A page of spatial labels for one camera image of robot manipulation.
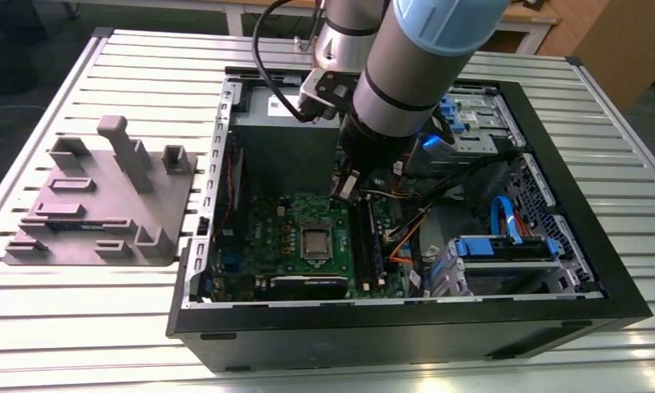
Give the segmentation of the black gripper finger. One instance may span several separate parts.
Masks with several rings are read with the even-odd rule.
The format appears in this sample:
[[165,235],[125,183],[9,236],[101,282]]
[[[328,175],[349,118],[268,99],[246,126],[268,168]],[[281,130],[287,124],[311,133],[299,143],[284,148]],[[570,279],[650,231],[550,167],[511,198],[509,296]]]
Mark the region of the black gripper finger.
[[337,175],[336,183],[332,190],[332,198],[344,203],[352,204],[357,196],[360,172],[349,170],[348,172],[340,172]]

